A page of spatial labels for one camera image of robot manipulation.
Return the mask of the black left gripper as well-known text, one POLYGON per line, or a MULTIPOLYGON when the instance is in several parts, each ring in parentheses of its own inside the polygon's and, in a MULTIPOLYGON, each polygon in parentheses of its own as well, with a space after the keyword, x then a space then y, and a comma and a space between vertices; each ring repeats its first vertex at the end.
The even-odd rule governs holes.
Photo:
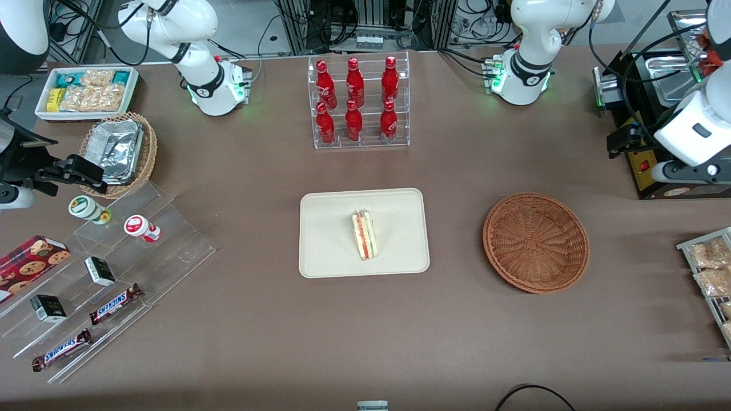
POLYGON ((607 136, 607 153, 609 159, 615 159, 627 151, 627 155, 645 151, 662 150, 660 143, 642 124, 631 123, 619 128, 607 136))

